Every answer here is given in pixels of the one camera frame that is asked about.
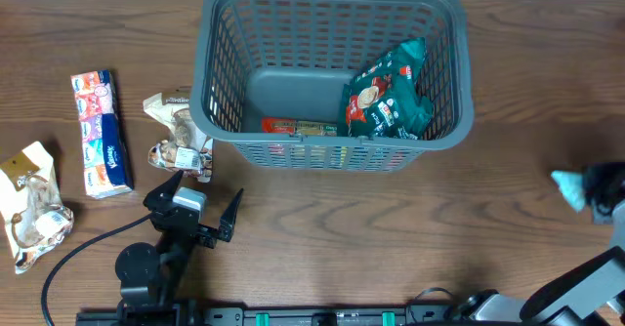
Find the orange red noodle packet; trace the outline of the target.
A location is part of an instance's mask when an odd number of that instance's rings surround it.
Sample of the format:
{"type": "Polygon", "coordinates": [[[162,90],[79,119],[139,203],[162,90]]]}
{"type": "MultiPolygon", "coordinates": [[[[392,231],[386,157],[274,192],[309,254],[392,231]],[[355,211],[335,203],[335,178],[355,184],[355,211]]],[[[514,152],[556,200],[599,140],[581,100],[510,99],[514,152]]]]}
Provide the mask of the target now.
{"type": "Polygon", "coordinates": [[[323,137],[337,136],[337,126],[334,124],[295,119],[264,117],[261,121],[261,128],[264,133],[272,134],[323,137]]]}

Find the green Nescafe coffee bag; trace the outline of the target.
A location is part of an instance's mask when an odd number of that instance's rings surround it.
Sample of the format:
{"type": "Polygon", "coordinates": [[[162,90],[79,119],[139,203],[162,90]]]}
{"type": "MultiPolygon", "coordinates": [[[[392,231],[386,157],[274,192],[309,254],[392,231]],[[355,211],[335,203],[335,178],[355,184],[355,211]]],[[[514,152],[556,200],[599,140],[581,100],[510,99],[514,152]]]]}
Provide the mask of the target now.
{"type": "Polygon", "coordinates": [[[345,84],[337,135],[416,141],[432,120],[432,102],[417,93],[426,57],[422,37],[401,42],[345,84]]]}

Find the light teal small packet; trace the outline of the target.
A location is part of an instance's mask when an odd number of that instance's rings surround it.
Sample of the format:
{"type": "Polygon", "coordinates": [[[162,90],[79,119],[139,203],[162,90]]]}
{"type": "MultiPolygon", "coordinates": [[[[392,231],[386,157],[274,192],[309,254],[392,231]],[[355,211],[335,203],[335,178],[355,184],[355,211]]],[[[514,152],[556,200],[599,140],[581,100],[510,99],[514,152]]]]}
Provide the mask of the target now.
{"type": "Polygon", "coordinates": [[[568,205],[576,213],[581,212],[586,207],[583,175],[567,171],[553,171],[551,177],[568,205]]]}

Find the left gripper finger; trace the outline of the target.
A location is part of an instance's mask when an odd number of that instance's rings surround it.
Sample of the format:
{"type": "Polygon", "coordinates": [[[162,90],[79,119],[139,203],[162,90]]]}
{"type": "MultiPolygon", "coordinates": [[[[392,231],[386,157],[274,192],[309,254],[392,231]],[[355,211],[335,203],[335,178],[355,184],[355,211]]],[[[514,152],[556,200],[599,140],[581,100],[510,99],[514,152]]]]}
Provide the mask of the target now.
{"type": "Polygon", "coordinates": [[[233,197],[226,210],[220,217],[218,239],[221,241],[230,242],[232,239],[236,223],[237,211],[243,196],[243,192],[244,189],[241,188],[238,193],[233,197]]]}
{"type": "Polygon", "coordinates": [[[150,191],[143,204],[149,210],[167,210],[184,176],[182,170],[176,172],[169,180],[150,191]]]}

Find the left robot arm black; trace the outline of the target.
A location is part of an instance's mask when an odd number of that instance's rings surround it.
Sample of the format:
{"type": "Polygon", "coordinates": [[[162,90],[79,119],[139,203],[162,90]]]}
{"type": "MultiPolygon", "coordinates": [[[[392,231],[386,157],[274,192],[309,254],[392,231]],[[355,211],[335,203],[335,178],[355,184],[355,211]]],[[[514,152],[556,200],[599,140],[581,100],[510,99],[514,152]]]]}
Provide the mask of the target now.
{"type": "Polygon", "coordinates": [[[132,244],[115,262],[122,301],[128,306],[170,305],[194,248],[213,249],[219,241],[232,239],[243,192],[233,197],[219,226],[211,227],[200,222],[206,195],[181,187],[182,178],[183,173],[177,172],[144,199],[149,210],[147,219],[161,233],[158,242],[132,244]]]}

